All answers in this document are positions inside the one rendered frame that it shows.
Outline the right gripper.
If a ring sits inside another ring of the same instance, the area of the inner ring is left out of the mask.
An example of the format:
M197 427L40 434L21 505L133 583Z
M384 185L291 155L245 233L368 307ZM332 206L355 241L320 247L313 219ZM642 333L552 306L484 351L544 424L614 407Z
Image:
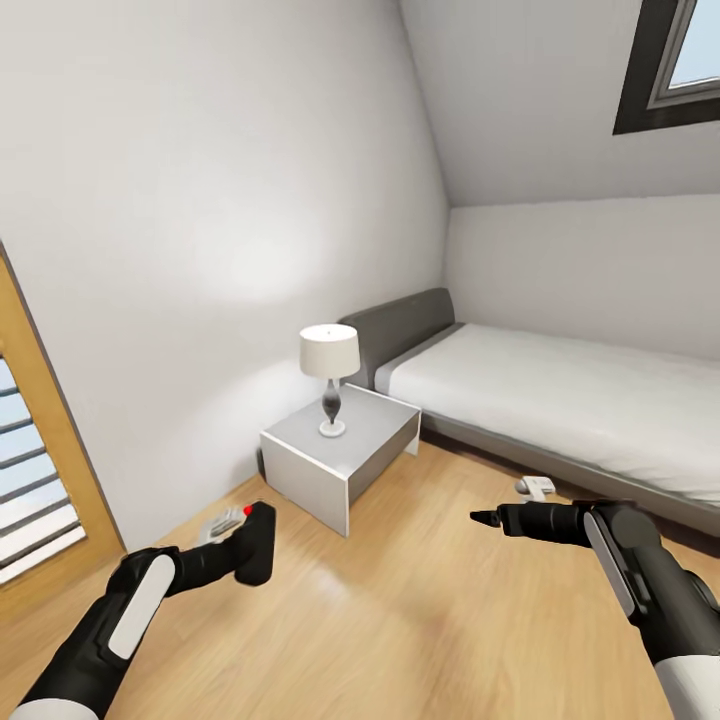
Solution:
M505 537L561 543L552 524L552 512L556 506L556 503L501 505L494 511L472 512L470 518L482 526L502 527Z

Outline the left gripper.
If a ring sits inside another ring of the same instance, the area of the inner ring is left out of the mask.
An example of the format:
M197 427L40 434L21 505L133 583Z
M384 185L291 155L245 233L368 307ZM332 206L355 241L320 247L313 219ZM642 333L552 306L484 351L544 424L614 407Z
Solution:
M216 580L220 580L227 573L247 563L247 556L257 552L255 545L246 545L243 535L235 535L223 543L197 547L202 559L201 578L194 588L200 588Z

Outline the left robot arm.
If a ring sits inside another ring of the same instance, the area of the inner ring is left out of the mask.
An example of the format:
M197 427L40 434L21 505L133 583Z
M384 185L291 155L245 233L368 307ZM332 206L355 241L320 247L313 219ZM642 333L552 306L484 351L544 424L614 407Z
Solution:
M150 547L121 559L97 599L9 720L103 720L150 622L165 598L200 588L257 552L243 535L219 535L244 523L227 509L199 527L197 548Z

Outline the digital camera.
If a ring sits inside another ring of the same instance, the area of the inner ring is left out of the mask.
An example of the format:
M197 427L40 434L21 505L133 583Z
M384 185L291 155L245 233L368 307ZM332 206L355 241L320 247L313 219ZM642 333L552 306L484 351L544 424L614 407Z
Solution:
M258 587L271 579L273 567L273 543L275 543L275 515L277 509L263 501L243 508L244 523L233 531L233 536L243 535L243 542L255 545L257 552L247 556L247 563L233 571L235 581Z

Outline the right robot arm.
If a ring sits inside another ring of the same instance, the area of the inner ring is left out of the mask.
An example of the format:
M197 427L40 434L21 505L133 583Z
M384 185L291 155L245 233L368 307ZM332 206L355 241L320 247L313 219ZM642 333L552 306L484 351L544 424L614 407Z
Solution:
M662 546L633 500L546 503L547 478L516 483L520 505L472 512L505 537L593 547L628 620L639 626L675 720L720 720L720 605L709 586Z

